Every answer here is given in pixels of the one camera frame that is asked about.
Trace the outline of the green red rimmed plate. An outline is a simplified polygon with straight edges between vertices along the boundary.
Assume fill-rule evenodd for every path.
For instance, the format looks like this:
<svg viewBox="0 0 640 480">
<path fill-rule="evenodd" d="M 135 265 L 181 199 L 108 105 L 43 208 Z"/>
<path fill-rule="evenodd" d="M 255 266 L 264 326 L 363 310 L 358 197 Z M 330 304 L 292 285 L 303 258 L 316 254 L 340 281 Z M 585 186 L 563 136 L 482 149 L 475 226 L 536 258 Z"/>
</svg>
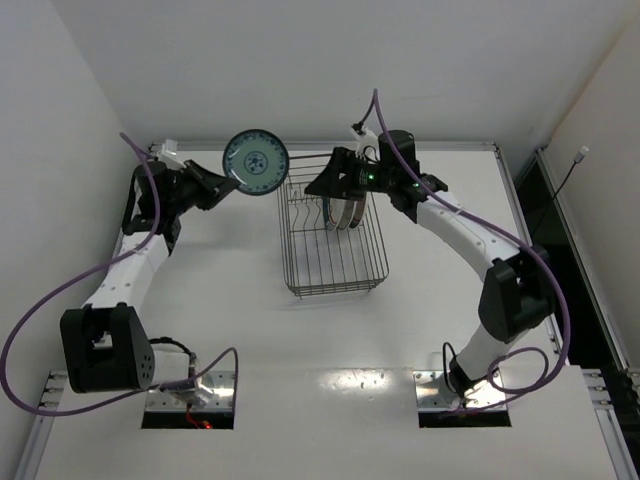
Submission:
<svg viewBox="0 0 640 480">
<path fill-rule="evenodd" d="M 354 202 L 353 215 L 349 224 L 350 229 L 356 229 L 362 222 L 366 214 L 368 196 Z"/>
<path fill-rule="evenodd" d="M 327 231 L 333 231 L 336 228 L 336 223 L 332 218 L 331 198 L 322 198 L 322 212 L 325 229 Z"/>
</svg>

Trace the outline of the blue floral green plate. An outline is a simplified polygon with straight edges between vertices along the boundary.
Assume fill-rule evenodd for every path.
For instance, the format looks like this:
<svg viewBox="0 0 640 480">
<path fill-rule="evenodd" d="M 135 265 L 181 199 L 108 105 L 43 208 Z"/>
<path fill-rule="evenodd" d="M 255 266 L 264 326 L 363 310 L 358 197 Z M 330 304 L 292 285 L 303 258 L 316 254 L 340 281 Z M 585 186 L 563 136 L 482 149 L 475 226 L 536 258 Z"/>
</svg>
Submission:
<svg viewBox="0 0 640 480">
<path fill-rule="evenodd" d="M 285 181 L 290 155 L 284 143 L 263 129 L 249 129 L 236 134 L 222 156 L 224 174 L 239 182 L 238 190 L 250 196 L 276 191 Z"/>
</svg>

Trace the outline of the white plate grey rim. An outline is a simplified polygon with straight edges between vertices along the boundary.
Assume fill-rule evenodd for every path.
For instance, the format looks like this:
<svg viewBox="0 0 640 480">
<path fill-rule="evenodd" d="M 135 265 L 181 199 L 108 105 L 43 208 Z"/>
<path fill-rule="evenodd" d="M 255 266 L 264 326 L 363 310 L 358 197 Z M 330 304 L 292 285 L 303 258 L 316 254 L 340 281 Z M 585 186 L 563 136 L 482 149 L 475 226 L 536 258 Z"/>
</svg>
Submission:
<svg viewBox="0 0 640 480">
<path fill-rule="evenodd" d="M 347 229 L 352 221 L 355 202 L 353 200 L 332 199 L 330 202 L 331 214 L 337 230 Z"/>
</svg>

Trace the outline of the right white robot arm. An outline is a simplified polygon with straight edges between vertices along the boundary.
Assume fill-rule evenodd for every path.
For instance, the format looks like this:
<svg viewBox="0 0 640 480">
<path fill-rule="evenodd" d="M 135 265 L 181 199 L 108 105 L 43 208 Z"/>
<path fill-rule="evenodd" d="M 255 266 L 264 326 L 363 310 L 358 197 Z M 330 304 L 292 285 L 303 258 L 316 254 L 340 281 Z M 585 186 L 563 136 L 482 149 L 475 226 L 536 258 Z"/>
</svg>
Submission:
<svg viewBox="0 0 640 480">
<path fill-rule="evenodd" d="M 391 130 L 378 137 L 376 161 L 357 149 L 333 149 L 321 173 L 306 187 L 308 195 L 356 201 L 369 193 L 388 196 L 392 206 L 415 225 L 454 250 L 483 283 L 479 327 L 444 373 L 446 387 L 463 396 L 490 380 L 514 345 L 560 305 L 561 292 L 545 250 L 522 244 L 466 211 L 445 182 L 423 173 L 414 136 Z"/>
</svg>

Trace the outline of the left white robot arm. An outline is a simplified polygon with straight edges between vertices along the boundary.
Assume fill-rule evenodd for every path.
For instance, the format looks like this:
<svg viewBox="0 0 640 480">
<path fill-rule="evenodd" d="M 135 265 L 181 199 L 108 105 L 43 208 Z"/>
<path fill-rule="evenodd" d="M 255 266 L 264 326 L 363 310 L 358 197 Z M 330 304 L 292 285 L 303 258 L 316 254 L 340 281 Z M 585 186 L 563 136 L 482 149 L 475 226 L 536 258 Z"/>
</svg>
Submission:
<svg viewBox="0 0 640 480">
<path fill-rule="evenodd" d="M 188 160 L 179 169 L 161 161 L 135 168 L 121 224 L 120 250 L 98 289 L 64 312 L 60 332 L 76 393 L 132 391 L 150 386 L 155 357 L 139 311 L 155 273 L 173 253 L 181 216 L 210 210 L 239 181 Z"/>
</svg>

